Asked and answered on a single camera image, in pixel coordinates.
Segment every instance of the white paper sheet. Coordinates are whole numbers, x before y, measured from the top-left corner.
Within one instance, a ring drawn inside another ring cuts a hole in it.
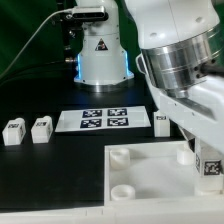
[[[137,127],[151,127],[144,106],[62,111],[55,131]]]

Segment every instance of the warning label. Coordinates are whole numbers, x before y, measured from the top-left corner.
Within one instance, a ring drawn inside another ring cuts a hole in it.
[[[100,41],[96,47],[96,51],[108,51],[108,48],[102,38],[100,39]]]

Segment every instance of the cable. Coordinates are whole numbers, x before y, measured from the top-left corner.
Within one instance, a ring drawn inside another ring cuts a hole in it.
[[[36,68],[42,68],[42,67],[46,67],[46,66],[50,66],[50,65],[58,65],[58,64],[64,64],[64,61],[52,61],[52,62],[47,62],[47,63],[41,63],[41,64],[35,64],[35,65],[29,65],[26,67],[22,67],[20,69],[16,69],[13,72],[9,73],[5,79],[7,79],[7,77],[11,77],[14,75],[17,75],[19,73],[25,72],[26,70],[30,70],[30,69],[36,69]]]
[[[58,71],[64,71],[64,70],[70,70],[70,69],[63,68],[63,69],[60,69],[60,70],[56,69],[56,70],[48,70],[48,71],[39,71],[39,72],[30,72],[30,73],[25,73],[25,74],[18,74],[14,77],[7,78],[7,79],[3,80],[0,83],[0,87],[2,87],[3,85],[5,85],[8,82],[15,81],[19,78],[23,78],[23,77],[26,77],[26,76],[30,76],[31,74],[35,75],[35,74],[41,73],[41,74],[44,74],[44,76],[45,76],[45,73],[48,73],[48,72],[58,72]]]
[[[203,74],[224,77],[224,67],[219,67],[219,66],[216,66],[216,65],[203,64],[201,66],[200,70],[201,70],[201,73],[203,73]]]
[[[49,19],[51,19],[53,16],[58,15],[60,13],[71,13],[72,9],[66,9],[54,12],[50,16],[47,17],[47,19],[44,20],[44,22],[39,26],[39,28],[36,30],[36,32],[31,36],[31,38],[27,41],[27,43],[24,45],[24,47],[20,50],[20,52],[17,54],[17,56],[14,58],[14,60],[11,62],[11,64],[5,69],[5,71],[0,75],[0,80],[4,78],[8,71],[12,68],[12,66],[16,63],[16,61],[19,59],[21,54],[25,51],[25,49],[28,47],[28,45],[32,42],[34,37],[39,33],[39,31],[43,28],[43,26],[47,23]]]

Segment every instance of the white box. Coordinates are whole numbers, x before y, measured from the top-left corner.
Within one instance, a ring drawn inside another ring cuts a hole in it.
[[[22,118],[10,120],[2,134],[6,146],[20,145],[26,134],[25,121]]]
[[[106,146],[105,205],[118,204],[111,200],[111,190],[120,185],[134,187],[135,201],[194,197],[194,165],[177,161],[178,150],[186,146],[186,141]],[[124,148],[129,150],[130,166],[114,169],[111,151]]]
[[[31,129],[33,143],[48,143],[52,132],[51,117],[38,118]]]
[[[154,131],[155,137],[170,137],[170,120],[160,111],[154,113]]]

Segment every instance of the black tabletop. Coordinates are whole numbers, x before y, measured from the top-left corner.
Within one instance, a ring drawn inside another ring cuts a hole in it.
[[[64,209],[103,205],[104,146],[178,140],[154,138],[153,127],[53,133],[47,144],[33,144],[31,128],[37,118],[53,119],[63,110],[145,106],[152,122],[156,110],[144,77],[111,93],[90,93],[74,86],[70,77],[26,79],[0,88],[0,128],[22,117],[27,133],[20,146],[4,146],[0,136],[0,211]]]

